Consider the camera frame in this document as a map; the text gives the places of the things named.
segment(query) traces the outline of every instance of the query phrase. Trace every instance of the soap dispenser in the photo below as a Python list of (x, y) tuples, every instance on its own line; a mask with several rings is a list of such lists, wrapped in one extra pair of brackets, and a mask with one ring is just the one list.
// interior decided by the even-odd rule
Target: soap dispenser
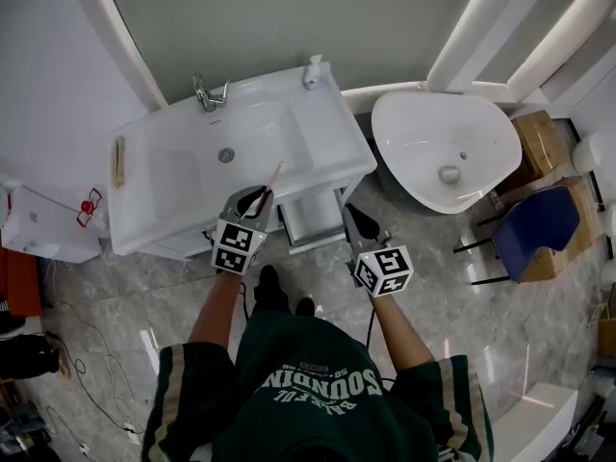
[(304, 87), (308, 90), (316, 88), (321, 81), (321, 58), (322, 55), (310, 57), (310, 64), (306, 67), (303, 77)]

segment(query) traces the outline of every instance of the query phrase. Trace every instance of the cardboard box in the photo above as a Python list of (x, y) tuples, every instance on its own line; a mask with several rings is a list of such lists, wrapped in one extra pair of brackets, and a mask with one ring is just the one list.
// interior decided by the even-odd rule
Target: cardboard box
[(554, 279), (579, 255), (590, 248), (602, 233), (596, 204), (592, 195), (586, 190), (584, 180), (580, 177), (563, 178), (556, 185), (562, 185), (569, 189), (579, 213), (579, 226), (563, 251), (539, 248), (522, 275), (520, 282)]
[(511, 192), (543, 178), (569, 159), (547, 112), (518, 116), (511, 122), (522, 144), (522, 162), (497, 186), (498, 194)]

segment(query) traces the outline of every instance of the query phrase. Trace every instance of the white wall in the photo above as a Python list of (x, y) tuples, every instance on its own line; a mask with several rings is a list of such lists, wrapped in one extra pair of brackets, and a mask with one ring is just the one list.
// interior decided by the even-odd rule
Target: white wall
[(78, 207), (106, 134), (146, 113), (78, 0), (0, 0), (0, 181)]
[(616, 67), (572, 109), (581, 137), (602, 134), (603, 159), (595, 170), (603, 202), (616, 201)]

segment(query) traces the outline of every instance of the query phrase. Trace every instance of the chair leg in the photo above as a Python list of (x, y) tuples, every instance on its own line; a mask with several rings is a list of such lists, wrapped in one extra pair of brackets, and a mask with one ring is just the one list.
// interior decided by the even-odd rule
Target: chair leg
[(492, 216), (491, 218), (481, 220), (480, 222), (477, 223), (477, 226), (483, 226), (485, 224), (489, 224), (490, 222), (494, 222), (495, 220), (504, 218), (506, 215), (507, 215), (507, 211), (502, 212), (500, 214), (496, 214), (495, 216)]
[(480, 284), (492, 284), (493, 282), (504, 282), (504, 281), (510, 281), (511, 277), (509, 277), (508, 275), (505, 275), (503, 277), (494, 277), (492, 279), (484, 279), (482, 281), (475, 281), (471, 283), (471, 286), (479, 286)]
[(467, 244), (466, 246), (460, 246), (456, 248), (453, 253), (459, 253), (460, 251), (470, 250), (471, 248), (476, 248), (477, 246), (482, 246), (483, 244), (490, 243), (492, 238), (486, 238), (485, 240), (479, 240), (478, 242), (474, 242), (471, 244)]

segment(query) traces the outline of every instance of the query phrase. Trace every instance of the drain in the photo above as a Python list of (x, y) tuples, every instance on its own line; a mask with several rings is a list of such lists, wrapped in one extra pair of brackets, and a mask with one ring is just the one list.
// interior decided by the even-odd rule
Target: drain
[(218, 153), (218, 160), (221, 163), (231, 163), (235, 157), (235, 152), (230, 147), (225, 147)]

